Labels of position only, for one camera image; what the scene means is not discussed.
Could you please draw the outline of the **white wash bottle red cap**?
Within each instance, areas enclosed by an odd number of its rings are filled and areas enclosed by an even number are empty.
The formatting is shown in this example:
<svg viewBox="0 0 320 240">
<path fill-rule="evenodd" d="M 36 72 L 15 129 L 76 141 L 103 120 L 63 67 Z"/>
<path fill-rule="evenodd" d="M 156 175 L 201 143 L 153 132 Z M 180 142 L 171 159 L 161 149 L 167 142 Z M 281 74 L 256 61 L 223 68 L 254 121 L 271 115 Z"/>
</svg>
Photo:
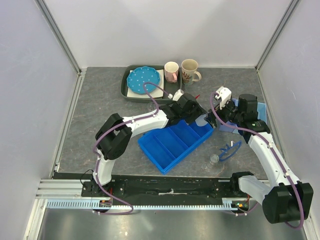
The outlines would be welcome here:
<svg viewBox="0 0 320 240">
<path fill-rule="evenodd" d="M 208 117 L 208 113 L 207 111 L 202 107 L 201 103 L 199 102 L 198 98 L 200 97 L 200 94 L 198 94 L 195 99 L 197 100 L 197 104 L 200 108 L 200 116 L 197 117 L 197 119 L 195 120 L 195 123 L 199 126 L 199 127 L 203 127 L 207 124 L 207 117 Z"/>
</svg>

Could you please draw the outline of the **clear glass beaker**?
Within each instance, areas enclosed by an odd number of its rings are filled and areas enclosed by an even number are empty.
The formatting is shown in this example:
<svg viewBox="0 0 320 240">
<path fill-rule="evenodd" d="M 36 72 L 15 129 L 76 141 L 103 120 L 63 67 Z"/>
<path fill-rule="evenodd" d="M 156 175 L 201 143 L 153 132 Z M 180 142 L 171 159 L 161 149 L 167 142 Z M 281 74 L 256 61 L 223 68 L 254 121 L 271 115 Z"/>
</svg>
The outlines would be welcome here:
<svg viewBox="0 0 320 240">
<path fill-rule="evenodd" d="M 152 112 L 157 109 L 157 105 L 154 102 L 150 102 L 147 105 L 148 112 Z"/>
</svg>

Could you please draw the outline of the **blue safety glasses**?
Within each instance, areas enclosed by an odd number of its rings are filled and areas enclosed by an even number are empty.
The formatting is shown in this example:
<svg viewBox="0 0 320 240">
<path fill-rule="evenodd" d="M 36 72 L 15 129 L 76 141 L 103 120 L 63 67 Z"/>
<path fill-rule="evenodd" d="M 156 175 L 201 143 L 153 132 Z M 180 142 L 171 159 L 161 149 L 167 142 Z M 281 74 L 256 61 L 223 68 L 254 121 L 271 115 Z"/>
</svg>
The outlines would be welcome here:
<svg viewBox="0 0 320 240">
<path fill-rule="evenodd" d="M 242 146 L 242 141 L 231 141 L 230 144 L 226 143 L 224 147 L 220 148 L 220 154 L 218 155 L 219 161 L 224 162 L 232 158 Z"/>
</svg>

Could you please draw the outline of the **glass stoppered bottle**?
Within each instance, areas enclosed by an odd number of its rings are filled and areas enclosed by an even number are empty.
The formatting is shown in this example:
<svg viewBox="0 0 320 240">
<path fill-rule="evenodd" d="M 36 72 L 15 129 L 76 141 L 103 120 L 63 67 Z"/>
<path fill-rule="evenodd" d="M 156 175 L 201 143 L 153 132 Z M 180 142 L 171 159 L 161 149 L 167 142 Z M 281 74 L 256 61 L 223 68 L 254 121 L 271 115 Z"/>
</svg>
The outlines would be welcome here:
<svg viewBox="0 0 320 240">
<path fill-rule="evenodd" d="M 217 163 L 220 161 L 220 157 L 217 154 L 212 154 L 210 156 L 209 162 L 206 164 L 205 169 L 207 171 L 211 170 L 212 168 L 214 168 Z"/>
</svg>

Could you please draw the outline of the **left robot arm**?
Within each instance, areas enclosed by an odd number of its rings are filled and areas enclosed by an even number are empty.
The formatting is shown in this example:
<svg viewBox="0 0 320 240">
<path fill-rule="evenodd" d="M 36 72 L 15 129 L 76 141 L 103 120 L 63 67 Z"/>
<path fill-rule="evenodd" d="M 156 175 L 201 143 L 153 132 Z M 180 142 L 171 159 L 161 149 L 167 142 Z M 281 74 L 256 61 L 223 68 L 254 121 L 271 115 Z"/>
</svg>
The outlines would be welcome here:
<svg viewBox="0 0 320 240">
<path fill-rule="evenodd" d="M 97 156 L 92 173 L 95 181 L 92 191 L 99 197 L 109 193 L 115 161 L 124 154 L 132 138 L 177 125 L 181 120 L 187 124 L 207 124 L 205 118 L 208 112 L 189 93 L 178 93 L 171 103 L 165 105 L 160 106 L 156 101 L 153 103 L 155 109 L 144 114 L 129 117 L 112 114 L 97 132 L 92 149 Z"/>
</svg>

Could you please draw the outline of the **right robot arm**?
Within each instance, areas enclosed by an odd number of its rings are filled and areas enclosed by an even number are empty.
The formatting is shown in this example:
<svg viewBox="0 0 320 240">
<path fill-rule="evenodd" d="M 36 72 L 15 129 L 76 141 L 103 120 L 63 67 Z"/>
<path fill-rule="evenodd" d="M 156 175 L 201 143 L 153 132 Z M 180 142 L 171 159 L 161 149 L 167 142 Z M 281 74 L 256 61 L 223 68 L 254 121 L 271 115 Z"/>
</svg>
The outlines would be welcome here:
<svg viewBox="0 0 320 240">
<path fill-rule="evenodd" d="M 267 123 L 259 118 L 255 95 L 242 94 L 238 104 L 232 94 L 213 92 L 208 121 L 235 129 L 258 157 L 268 179 L 266 185 L 251 172 L 232 175 L 229 191 L 235 197 L 244 193 L 262 206 L 265 218 L 271 224 L 285 223 L 299 230 L 309 217 L 314 195 L 312 185 L 301 181 L 285 162 L 278 150 Z"/>
</svg>

